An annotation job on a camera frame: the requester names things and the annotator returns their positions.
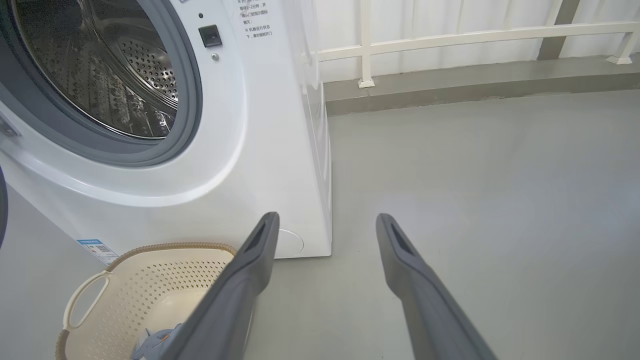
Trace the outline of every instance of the washing machine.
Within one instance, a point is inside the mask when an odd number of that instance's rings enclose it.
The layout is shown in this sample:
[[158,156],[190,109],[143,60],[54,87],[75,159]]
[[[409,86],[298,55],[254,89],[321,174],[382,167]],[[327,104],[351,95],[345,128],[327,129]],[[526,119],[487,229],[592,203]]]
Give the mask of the washing machine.
[[71,238],[239,248],[277,211],[277,258],[331,254],[312,0],[0,3],[0,163]]

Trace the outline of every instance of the beige plastic basket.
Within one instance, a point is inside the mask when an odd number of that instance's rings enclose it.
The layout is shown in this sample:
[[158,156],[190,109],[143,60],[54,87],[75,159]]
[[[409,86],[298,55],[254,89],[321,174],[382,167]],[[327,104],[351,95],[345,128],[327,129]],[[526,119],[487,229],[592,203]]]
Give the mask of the beige plastic basket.
[[[198,305],[236,250],[220,243],[171,243],[132,250],[87,279],[71,296],[57,360],[130,359],[143,329],[172,329]],[[78,323],[70,318],[91,284],[105,285]]]

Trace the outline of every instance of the wall baseboard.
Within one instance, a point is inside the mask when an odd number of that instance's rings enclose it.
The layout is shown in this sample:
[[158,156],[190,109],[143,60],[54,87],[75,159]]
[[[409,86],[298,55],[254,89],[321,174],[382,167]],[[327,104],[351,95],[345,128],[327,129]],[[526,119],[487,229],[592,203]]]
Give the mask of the wall baseboard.
[[329,116],[388,109],[547,94],[640,88],[640,54],[615,65],[606,56],[518,61],[374,76],[373,88],[358,80],[324,84]]

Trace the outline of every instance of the sticker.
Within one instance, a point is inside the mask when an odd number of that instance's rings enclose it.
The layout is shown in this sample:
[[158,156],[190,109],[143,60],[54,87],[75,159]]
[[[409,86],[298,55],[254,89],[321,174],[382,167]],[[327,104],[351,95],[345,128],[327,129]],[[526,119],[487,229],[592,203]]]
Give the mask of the sticker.
[[107,245],[100,240],[78,240],[80,245],[89,250],[96,258],[102,260],[103,263],[109,265],[118,258],[118,254],[111,251]]
[[236,31],[240,31],[248,40],[273,36],[268,1],[229,0],[227,8],[231,8],[231,14],[235,15],[239,22],[236,24]]

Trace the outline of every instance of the metal railing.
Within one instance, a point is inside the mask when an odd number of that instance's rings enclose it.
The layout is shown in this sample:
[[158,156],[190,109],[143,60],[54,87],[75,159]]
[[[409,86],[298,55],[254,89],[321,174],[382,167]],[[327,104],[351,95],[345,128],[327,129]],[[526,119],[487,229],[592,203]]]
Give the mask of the metal railing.
[[[414,21],[416,1],[417,0],[413,0]],[[358,82],[358,86],[360,88],[367,88],[375,86],[373,79],[371,79],[371,56],[375,54],[505,40],[624,33],[625,35],[617,50],[607,59],[607,61],[615,64],[631,63],[629,55],[631,54],[631,51],[633,51],[633,48],[640,37],[640,21],[638,21],[638,19],[599,22],[598,20],[602,14],[602,9],[605,7],[606,2],[608,2],[608,0],[599,0],[595,13],[589,23],[554,25],[562,2],[563,0],[554,0],[544,26],[512,28],[511,18],[513,13],[513,0],[508,0],[506,12],[502,21],[502,29],[461,33],[460,24],[465,4],[465,0],[461,0],[460,9],[458,11],[458,24],[456,26],[457,31],[455,34],[371,43],[371,0],[360,0],[361,44],[322,50],[319,52],[319,60],[328,61],[360,57],[362,59],[362,77]]]

